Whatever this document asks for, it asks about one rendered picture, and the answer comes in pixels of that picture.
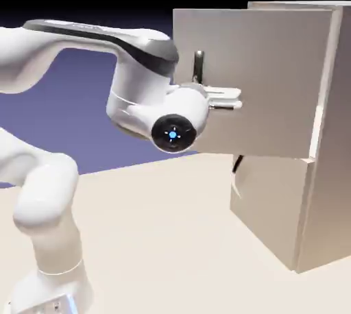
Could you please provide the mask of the small beige cabinet door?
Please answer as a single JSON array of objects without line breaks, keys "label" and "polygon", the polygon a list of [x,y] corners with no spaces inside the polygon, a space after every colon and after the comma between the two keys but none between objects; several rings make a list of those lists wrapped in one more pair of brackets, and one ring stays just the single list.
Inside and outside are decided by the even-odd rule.
[{"label": "small beige cabinet door", "polygon": [[232,173],[230,210],[271,251],[297,269],[315,159],[244,156]]}]

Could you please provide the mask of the dark metal curved handle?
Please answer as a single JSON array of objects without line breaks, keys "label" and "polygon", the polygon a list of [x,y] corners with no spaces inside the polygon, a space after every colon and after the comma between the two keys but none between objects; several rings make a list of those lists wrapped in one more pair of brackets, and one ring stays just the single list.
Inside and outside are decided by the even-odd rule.
[{"label": "dark metal curved handle", "polygon": [[193,75],[192,81],[198,84],[203,84],[203,67],[204,67],[204,52],[197,50],[194,53],[193,59]]}]

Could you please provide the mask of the large beige cabinet door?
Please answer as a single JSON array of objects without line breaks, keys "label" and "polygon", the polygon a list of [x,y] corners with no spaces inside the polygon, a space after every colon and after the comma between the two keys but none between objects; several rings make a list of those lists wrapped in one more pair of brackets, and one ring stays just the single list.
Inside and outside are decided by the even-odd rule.
[{"label": "large beige cabinet door", "polygon": [[203,51],[204,84],[241,90],[242,107],[212,110],[195,149],[308,158],[331,21],[326,9],[175,10],[175,81]]}]

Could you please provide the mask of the beige cabinet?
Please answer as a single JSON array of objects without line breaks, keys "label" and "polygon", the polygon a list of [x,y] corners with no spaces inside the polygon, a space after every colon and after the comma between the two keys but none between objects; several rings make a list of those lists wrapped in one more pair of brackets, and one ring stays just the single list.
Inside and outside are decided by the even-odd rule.
[{"label": "beige cabinet", "polygon": [[294,270],[303,273],[351,257],[351,1],[255,1],[249,8],[332,13],[308,157],[315,167]]}]

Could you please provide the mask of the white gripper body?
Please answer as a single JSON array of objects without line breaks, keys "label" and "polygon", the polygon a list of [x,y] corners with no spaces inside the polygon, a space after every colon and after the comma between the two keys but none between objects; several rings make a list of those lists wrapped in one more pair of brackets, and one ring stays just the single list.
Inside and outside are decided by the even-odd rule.
[{"label": "white gripper body", "polygon": [[205,86],[208,104],[211,109],[239,109],[243,103],[240,99],[241,89]]}]

